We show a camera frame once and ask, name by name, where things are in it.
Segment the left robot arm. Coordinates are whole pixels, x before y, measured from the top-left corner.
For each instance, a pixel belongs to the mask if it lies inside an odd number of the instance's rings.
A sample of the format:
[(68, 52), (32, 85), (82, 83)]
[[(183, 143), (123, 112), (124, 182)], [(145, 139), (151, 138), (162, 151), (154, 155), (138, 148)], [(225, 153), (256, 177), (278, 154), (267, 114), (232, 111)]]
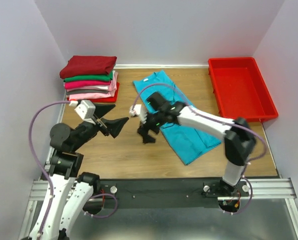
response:
[[(54, 105), (74, 107), (82, 122), (71, 128), (57, 123), (50, 130), (50, 146), (54, 154), (50, 158), (49, 170), (40, 163), (33, 146), (32, 130), (38, 115)], [(31, 153), (46, 178), (48, 185), (39, 216), (27, 236), (28, 240), (68, 240), (77, 217), (90, 199), (106, 198), (116, 201), (112, 193), (102, 191), (100, 176), (84, 172), (79, 174), (83, 154), (77, 150), (101, 132), (116, 138), (128, 117), (107, 120), (104, 118), (115, 104), (95, 104), (89, 100), (56, 101), (39, 109), (33, 116), (28, 130)]]

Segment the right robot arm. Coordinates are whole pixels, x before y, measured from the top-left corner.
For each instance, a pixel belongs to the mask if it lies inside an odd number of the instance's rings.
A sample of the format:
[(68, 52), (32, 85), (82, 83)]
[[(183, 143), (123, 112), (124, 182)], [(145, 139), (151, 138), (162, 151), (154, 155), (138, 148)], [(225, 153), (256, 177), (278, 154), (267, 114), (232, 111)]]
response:
[(159, 128), (164, 124), (191, 127), (212, 135), (224, 143), (227, 164), (219, 183), (204, 187), (203, 190), (218, 196), (232, 196), (236, 193), (249, 156), (257, 143), (247, 121), (241, 117), (218, 117), (180, 101), (171, 103), (158, 92), (150, 95), (147, 101), (153, 108), (153, 113), (149, 113), (141, 104), (134, 104), (129, 110), (130, 116), (140, 119), (137, 133), (142, 137), (143, 143), (154, 143), (156, 140), (149, 135), (149, 131), (158, 134)]

